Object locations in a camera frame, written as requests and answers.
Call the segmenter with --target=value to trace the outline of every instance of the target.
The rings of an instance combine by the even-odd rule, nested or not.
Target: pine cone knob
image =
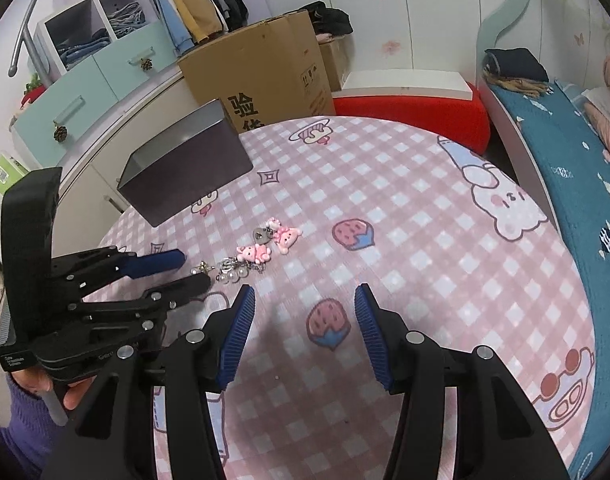
[[[54,132],[54,139],[57,142],[65,142],[65,139],[67,139],[67,128],[64,126],[58,126]]]
[[[146,72],[147,70],[151,70],[154,67],[154,64],[149,57],[146,57],[140,61],[140,67]]]

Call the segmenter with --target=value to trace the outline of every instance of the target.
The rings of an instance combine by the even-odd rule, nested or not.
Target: pink bunny charm
[[[272,259],[272,250],[264,245],[249,245],[247,247],[237,247],[236,251],[238,256],[236,257],[239,262],[250,262],[256,265],[260,265],[264,262],[268,262]]]
[[[302,234],[303,231],[295,227],[278,227],[278,230],[274,233],[274,242],[278,245],[280,254],[289,253],[290,247],[296,243],[296,240]]]
[[[267,222],[265,222],[265,227],[268,227],[272,231],[277,231],[280,227],[280,220],[272,216]]]

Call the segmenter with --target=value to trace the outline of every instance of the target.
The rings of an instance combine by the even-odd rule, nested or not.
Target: cardboard box
[[[323,43],[320,45],[320,54],[325,63],[330,90],[341,91],[349,75],[349,59],[345,51],[344,38],[334,38],[329,43]]]
[[[334,115],[322,54],[306,11],[255,23],[178,61],[199,105],[220,99],[238,133]]]

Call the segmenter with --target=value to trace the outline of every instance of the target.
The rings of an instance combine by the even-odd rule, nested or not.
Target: keychain
[[[255,270],[260,274],[264,272],[265,264],[272,259],[272,250],[268,247],[269,242],[273,241],[277,245],[280,254],[287,254],[300,236],[302,236],[300,229],[283,227],[278,219],[272,217],[265,222],[263,227],[253,230],[254,245],[237,247],[236,256],[224,258],[216,266],[200,262],[191,272],[192,274],[199,272],[209,274],[212,270],[218,270],[217,283],[223,285],[236,283],[241,278],[246,278],[250,270]]]

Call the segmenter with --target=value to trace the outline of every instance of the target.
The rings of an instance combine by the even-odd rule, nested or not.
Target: folded clothes
[[[56,46],[56,50],[58,51],[58,55],[60,56],[66,50],[75,50],[77,48],[87,46],[90,43],[93,43],[95,41],[102,40],[103,38],[109,39],[109,34],[107,33],[107,29],[99,28],[98,30],[96,30],[95,33],[92,34],[92,37],[89,39],[89,41],[85,41],[85,43],[77,43],[77,44],[72,45],[72,44],[70,44],[70,40],[65,40]]]
[[[107,18],[118,38],[122,38],[146,25],[145,14],[138,2],[131,2],[125,5],[123,8],[107,16]]]
[[[490,85],[496,85],[510,92],[526,95],[532,99],[538,99],[549,91],[549,84],[542,81],[534,81],[521,77],[500,77],[491,74],[486,68],[483,69],[483,78]]]
[[[67,70],[71,70],[73,67],[75,67],[77,64],[82,63],[85,59],[87,59],[89,56],[93,56],[96,52],[98,52],[99,50],[102,49],[102,46],[98,46],[95,50],[88,52],[87,54],[85,54],[84,56],[79,57],[78,59],[69,61],[66,65],[65,68]]]
[[[485,53],[483,68],[493,75],[549,82],[545,68],[526,48],[488,48]]]
[[[77,52],[80,52],[83,50],[87,51],[90,47],[95,47],[98,44],[102,44],[102,46],[107,46],[109,43],[110,43],[109,37],[105,36],[104,38],[99,38],[98,40],[90,41],[89,43],[84,43],[84,44],[73,46],[60,53],[60,60],[63,63],[67,63],[67,59],[70,56],[73,56],[74,54],[76,54]]]
[[[63,63],[65,64],[69,64],[72,63],[73,61],[76,61],[77,59],[81,59],[83,57],[87,57],[90,54],[93,54],[95,52],[98,52],[99,50],[102,49],[102,47],[107,46],[110,44],[109,40],[98,40],[96,42],[94,42],[93,44],[90,44],[89,46],[86,46],[85,48],[80,48],[75,52],[72,52],[70,54],[68,54],[67,56],[63,56],[60,57],[60,59],[62,60]]]

